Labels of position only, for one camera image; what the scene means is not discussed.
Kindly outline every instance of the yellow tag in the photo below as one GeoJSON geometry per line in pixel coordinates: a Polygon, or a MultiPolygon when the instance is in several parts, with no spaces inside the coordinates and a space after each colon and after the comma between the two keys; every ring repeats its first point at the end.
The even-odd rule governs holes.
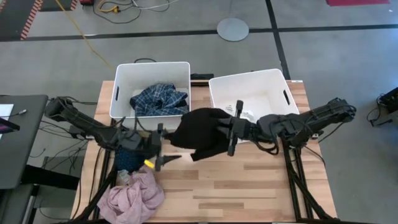
{"type": "Polygon", "coordinates": [[[144,161],[144,164],[147,165],[149,168],[152,168],[152,169],[155,168],[155,164],[153,164],[151,161],[149,161],[147,159],[144,161]]]}

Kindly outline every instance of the gray round base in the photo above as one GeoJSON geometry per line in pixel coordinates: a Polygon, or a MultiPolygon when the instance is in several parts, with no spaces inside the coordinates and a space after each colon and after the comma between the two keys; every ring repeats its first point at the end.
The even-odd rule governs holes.
{"type": "Polygon", "coordinates": [[[249,35],[249,27],[240,19],[227,18],[218,23],[217,33],[224,40],[240,41],[249,35]]]}

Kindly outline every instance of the red mat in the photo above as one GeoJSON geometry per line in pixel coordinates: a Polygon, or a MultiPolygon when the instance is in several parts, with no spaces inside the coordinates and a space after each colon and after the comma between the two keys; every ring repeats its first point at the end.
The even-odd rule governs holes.
{"type": "Polygon", "coordinates": [[[362,6],[367,4],[389,4],[389,0],[326,0],[329,6],[362,6]]]}

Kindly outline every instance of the black garment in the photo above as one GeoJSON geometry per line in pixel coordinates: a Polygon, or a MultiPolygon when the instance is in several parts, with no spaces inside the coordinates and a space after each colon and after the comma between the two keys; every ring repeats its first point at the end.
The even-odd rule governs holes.
{"type": "Polygon", "coordinates": [[[185,149],[196,149],[194,161],[209,158],[228,150],[226,135],[217,130],[218,119],[231,115],[218,108],[200,108],[184,114],[174,133],[166,135],[171,144],[185,149]]]}

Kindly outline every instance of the small blue object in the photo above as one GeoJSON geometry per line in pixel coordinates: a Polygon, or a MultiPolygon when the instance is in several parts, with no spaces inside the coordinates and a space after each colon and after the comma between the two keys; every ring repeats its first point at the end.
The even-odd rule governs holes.
{"type": "Polygon", "coordinates": [[[144,165],[144,156],[127,149],[119,148],[114,155],[114,165],[117,170],[134,172],[144,165]]]}
{"type": "Polygon", "coordinates": [[[155,84],[130,99],[136,116],[167,116],[188,113],[188,94],[175,90],[173,84],[155,84]]]}

